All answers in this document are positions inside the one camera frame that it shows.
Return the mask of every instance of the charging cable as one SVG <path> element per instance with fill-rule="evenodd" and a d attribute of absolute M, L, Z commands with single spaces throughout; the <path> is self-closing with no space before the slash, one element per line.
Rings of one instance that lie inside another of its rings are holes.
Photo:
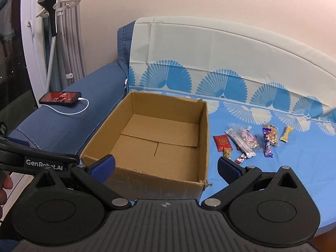
<path fill-rule="evenodd" d="M 50 109 L 54 110 L 56 113 L 60 113 L 60 114 L 63 114 L 63 115 L 67 115 L 67 116 L 68 116 L 68 115 L 79 114 L 79 113 L 81 113 L 81 112 L 84 112 L 84 111 L 88 108 L 88 106 L 89 106 L 89 101 L 88 101 L 86 98 L 79 97 L 78 100 L 86 100 L 86 101 L 87 101 L 87 105 L 86 105 L 86 107 L 85 107 L 83 110 L 81 110 L 81 111 L 79 111 L 79 112 L 77 112 L 77 113 L 62 113 L 62 112 L 57 111 L 56 109 L 54 109 L 53 107 L 51 107 L 51 106 L 49 106 L 49 105 L 47 105 L 47 104 L 42 104 L 42 106 L 47 106 L 47 107 L 49 107 Z"/>

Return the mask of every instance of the purple candy wrapper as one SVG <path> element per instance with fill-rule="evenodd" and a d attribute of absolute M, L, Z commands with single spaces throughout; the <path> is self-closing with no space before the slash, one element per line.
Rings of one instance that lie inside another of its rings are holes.
<path fill-rule="evenodd" d="M 264 142 L 265 142 L 264 156 L 273 158 L 273 154 L 272 154 L 272 150 L 271 150 L 271 143 L 270 143 L 270 140 L 269 140 L 269 135 L 270 135 L 272 130 L 269 129 L 269 128 L 263 128 L 262 131 L 264 133 Z"/>

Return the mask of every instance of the curtain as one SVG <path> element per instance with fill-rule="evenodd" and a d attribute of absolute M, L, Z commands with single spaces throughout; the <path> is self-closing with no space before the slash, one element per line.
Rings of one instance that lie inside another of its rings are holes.
<path fill-rule="evenodd" d="M 64 3 L 57 4 L 57 8 L 62 6 L 64 6 Z M 56 36 L 53 74 L 50 82 L 51 91 L 63 90 L 86 75 L 79 23 L 79 5 L 64 10 L 63 14 L 57 17 L 58 34 Z M 49 59 L 50 42 L 51 38 L 48 37 L 48 42 L 46 41 L 47 60 Z M 73 78 L 67 79 L 66 74 L 71 73 Z"/>

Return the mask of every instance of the wooden floor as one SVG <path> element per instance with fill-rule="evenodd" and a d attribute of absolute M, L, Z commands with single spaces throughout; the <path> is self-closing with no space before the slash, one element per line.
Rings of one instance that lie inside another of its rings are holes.
<path fill-rule="evenodd" d="M 312 244 L 320 252 L 336 252 L 336 227 L 312 240 Z"/>

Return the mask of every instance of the logo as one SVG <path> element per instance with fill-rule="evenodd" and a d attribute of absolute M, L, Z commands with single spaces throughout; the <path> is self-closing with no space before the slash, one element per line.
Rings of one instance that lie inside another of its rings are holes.
<path fill-rule="evenodd" d="M 26 160 L 26 164 L 29 165 L 29 166 L 34 166 L 34 167 L 52 166 L 54 168 L 54 170 L 59 170 L 59 171 L 63 170 L 63 166 L 61 166 L 61 165 L 48 164 L 48 163 L 43 163 L 41 161 L 34 162 L 34 161 L 29 160 L 29 159 Z"/>
<path fill-rule="evenodd" d="M 172 206 L 172 204 L 168 203 L 168 202 L 164 202 L 164 203 L 161 204 L 161 206 L 163 206 L 164 208 L 167 208 L 167 207 Z"/>
<path fill-rule="evenodd" d="M 221 145 L 226 145 L 226 144 L 228 144 L 228 141 L 227 141 L 226 138 L 220 138 L 220 139 L 219 139 L 219 143 L 220 143 Z"/>

